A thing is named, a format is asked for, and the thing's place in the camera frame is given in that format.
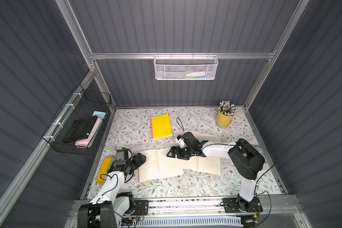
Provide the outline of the white orange cover notebook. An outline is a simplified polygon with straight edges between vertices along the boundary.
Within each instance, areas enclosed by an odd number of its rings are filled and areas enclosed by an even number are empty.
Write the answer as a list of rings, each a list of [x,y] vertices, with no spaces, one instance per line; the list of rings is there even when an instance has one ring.
[[[155,179],[166,179],[178,175],[183,175],[181,163],[176,158],[167,157],[171,148],[151,149],[141,151],[146,156],[146,162],[139,170],[139,181],[145,182]]]

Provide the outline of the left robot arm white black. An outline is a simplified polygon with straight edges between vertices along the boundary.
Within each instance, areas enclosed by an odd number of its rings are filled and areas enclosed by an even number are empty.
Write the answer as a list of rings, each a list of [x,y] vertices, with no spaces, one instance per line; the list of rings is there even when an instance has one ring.
[[[146,156],[133,154],[130,149],[116,151],[115,158],[105,158],[98,173],[103,185],[98,194],[78,210],[78,228],[127,227],[143,217],[142,206],[137,205],[131,192],[120,193],[123,184],[146,163]]]

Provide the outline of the cream lined notebook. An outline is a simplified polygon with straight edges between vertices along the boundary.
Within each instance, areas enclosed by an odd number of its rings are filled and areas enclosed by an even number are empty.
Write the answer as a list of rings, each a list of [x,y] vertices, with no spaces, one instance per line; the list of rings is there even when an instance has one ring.
[[[214,143],[220,143],[220,137],[216,135],[202,134],[196,131],[191,131],[196,139],[200,142],[207,140]],[[220,158],[219,157],[199,157],[193,156],[189,160],[182,160],[182,168],[201,173],[209,173],[220,175]]]

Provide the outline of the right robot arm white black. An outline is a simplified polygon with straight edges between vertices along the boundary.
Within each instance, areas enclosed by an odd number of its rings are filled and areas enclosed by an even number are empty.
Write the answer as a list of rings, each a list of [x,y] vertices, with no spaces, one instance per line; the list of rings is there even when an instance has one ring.
[[[220,143],[208,140],[199,141],[192,132],[176,138],[177,146],[171,147],[167,157],[189,161],[192,157],[220,157],[231,159],[241,175],[240,192],[236,199],[225,203],[226,210],[251,212],[258,205],[256,195],[257,176],[265,163],[263,155],[247,140]]]

